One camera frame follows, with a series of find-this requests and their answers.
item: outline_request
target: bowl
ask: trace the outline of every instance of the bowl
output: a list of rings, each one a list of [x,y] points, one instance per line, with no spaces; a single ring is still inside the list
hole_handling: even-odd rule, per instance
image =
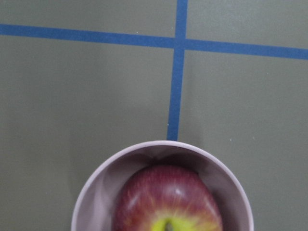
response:
[[[254,231],[249,201],[234,174],[213,155],[178,141],[135,144],[102,163],[79,194],[71,231],[111,231],[115,200],[125,182],[138,170],[158,162],[198,172],[219,207],[224,231]]]

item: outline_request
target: apple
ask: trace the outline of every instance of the apple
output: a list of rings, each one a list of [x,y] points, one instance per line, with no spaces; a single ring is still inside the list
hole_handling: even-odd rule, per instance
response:
[[[222,231],[210,191],[197,173],[179,166],[138,171],[115,205],[112,231]]]

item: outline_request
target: blue cross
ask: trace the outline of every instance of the blue cross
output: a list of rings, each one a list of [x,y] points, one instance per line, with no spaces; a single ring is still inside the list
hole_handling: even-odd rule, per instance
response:
[[[173,49],[173,69],[167,140],[174,141],[178,139],[179,131],[185,50],[308,60],[308,49],[187,39],[187,7],[188,0],[177,1],[176,29],[174,38],[7,24],[0,24],[0,35]]]

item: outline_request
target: pink bowl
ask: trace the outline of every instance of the pink bowl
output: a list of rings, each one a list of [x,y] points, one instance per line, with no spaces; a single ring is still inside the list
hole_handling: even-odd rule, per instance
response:
[[[177,141],[135,144],[102,163],[80,192],[71,231],[110,231],[115,199],[124,183],[136,171],[157,161],[199,173],[218,204],[224,231],[254,231],[249,201],[232,172],[204,150]]]

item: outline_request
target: gray surface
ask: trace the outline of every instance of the gray surface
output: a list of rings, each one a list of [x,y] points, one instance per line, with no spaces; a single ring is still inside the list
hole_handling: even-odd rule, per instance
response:
[[[174,36],[175,1],[1,1],[0,23]],[[187,37],[307,48],[292,1],[189,1]],[[0,230],[69,230],[90,174],[165,139],[173,51],[0,37]],[[305,230],[307,61],[186,51],[179,141],[237,176],[256,230]]]

